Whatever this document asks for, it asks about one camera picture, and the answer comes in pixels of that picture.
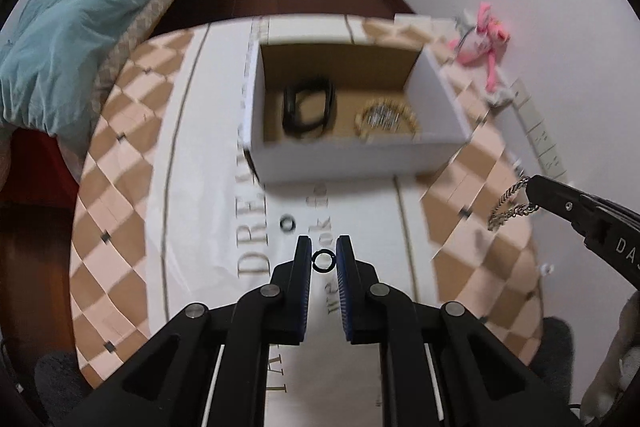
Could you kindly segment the white power strip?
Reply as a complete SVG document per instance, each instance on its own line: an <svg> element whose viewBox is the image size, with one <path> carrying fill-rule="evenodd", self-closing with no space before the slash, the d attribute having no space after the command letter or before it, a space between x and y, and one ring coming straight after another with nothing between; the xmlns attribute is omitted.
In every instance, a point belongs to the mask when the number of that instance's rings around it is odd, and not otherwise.
<svg viewBox="0 0 640 427"><path fill-rule="evenodd" d="M523 80L520 78L515 80L512 83L511 92L515 114L533 149L541 172L555 181L566 182L567 170L560 152Z"/></svg>

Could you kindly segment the checkered printed tablecloth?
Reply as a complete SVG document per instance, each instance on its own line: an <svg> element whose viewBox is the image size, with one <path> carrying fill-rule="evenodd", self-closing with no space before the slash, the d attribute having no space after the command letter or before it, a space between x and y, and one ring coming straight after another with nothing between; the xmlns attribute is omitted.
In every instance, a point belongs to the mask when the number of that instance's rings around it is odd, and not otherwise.
<svg viewBox="0 0 640 427"><path fill-rule="evenodd" d="M261 184L242 151L250 59L271 16L147 41L99 118L80 181L70 295L81 372L101 386L189 303L235 303L292 259L299 236L359 259L424 305L458 300L521 361L542 336L530 223L488 231L515 176L478 93L444 59L471 139L436 171Z"/></svg>

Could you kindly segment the pink panther plush toy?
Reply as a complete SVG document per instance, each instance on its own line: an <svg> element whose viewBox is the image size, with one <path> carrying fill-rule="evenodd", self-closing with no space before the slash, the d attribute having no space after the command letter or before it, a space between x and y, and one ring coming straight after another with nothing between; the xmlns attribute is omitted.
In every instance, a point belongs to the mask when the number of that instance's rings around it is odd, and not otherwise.
<svg viewBox="0 0 640 427"><path fill-rule="evenodd" d="M492 12L491 4L482 2L476 14L476 23L457 39L448 42L448 48L454 52L456 61L468 65L485 60L487 77L485 90L489 94L498 91L497 74L498 55L511 39L510 31Z"/></svg>

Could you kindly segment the black smart watch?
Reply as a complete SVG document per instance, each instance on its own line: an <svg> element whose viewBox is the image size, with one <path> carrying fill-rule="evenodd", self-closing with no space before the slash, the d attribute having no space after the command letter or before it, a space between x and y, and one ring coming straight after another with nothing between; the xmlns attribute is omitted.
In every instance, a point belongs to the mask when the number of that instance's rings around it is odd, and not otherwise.
<svg viewBox="0 0 640 427"><path fill-rule="evenodd" d="M283 91L282 129L302 139L326 132L336 107L334 84L326 77L311 77L291 84Z"/></svg>

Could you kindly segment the white cardboard box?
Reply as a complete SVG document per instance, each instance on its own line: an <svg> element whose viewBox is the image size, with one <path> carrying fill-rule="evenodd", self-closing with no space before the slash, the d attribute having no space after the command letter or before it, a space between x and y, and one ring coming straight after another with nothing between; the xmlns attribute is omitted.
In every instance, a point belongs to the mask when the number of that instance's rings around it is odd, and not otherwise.
<svg viewBox="0 0 640 427"><path fill-rule="evenodd" d="M272 16L250 59L242 151L264 185L387 178L436 171L471 129L442 73L446 46L391 20ZM282 129L283 91L311 77L334 84L326 132Z"/></svg>

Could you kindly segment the teal blue duvet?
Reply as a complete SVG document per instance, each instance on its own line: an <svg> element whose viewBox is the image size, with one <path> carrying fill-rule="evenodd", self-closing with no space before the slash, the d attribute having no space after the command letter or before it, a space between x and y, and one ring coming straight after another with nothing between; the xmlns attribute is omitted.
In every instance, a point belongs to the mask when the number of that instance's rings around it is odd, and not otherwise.
<svg viewBox="0 0 640 427"><path fill-rule="evenodd" d="M81 153L152 0L28 0L1 47L1 133L36 129Z"/></svg>

